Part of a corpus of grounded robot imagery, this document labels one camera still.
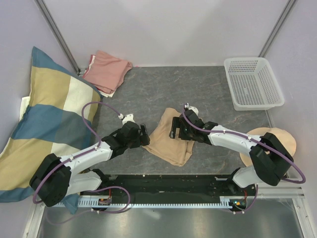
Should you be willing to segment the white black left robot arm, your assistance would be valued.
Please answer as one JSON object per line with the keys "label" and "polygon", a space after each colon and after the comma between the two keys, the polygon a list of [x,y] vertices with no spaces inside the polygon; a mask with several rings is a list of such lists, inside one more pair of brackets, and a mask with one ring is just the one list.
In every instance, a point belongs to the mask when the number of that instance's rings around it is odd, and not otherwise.
{"label": "white black left robot arm", "polygon": [[85,170],[120,156],[127,149],[149,143],[146,126],[128,121],[101,142],[84,150],[61,157],[54,153],[47,155],[30,179],[30,186],[35,196],[48,207],[58,204],[68,195],[83,191],[103,195],[108,191],[108,182],[96,172]]}

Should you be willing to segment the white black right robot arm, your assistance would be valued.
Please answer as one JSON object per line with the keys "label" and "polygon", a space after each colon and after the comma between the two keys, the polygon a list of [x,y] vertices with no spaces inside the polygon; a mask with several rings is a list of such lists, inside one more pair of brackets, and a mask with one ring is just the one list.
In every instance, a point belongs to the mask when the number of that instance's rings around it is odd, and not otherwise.
{"label": "white black right robot arm", "polygon": [[278,185],[294,161],[274,134],[247,135],[215,122],[204,123],[193,109],[173,117],[169,136],[224,147],[249,157],[251,165],[236,169],[227,182],[226,187],[232,195],[238,195],[245,187],[258,182]]}

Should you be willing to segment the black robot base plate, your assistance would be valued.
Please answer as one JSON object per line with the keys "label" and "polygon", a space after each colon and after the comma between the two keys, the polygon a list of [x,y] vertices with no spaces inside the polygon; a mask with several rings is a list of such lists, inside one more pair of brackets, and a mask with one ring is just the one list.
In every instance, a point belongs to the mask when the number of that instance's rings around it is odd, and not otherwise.
{"label": "black robot base plate", "polygon": [[218,201],[221,196],[238,198],[255,195],[255,185],[240,188],[230,175],[106,175],[94,169],[102,179],[100,195],[110,195],[120,201]]}

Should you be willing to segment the beige t shirt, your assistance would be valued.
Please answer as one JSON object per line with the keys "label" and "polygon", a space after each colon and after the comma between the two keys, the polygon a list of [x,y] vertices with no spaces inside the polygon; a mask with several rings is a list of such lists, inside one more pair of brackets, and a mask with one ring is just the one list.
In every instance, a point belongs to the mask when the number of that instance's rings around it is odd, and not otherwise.
{"label": "beige t shirt", "polygon": [[172,165],[182,167],[193,154],[194,141],[169,137],[172,119],[178,116],[180,116],[180,112],[173,108],[166,108],[158,126],[149,136],[149,145],[143,148]]}

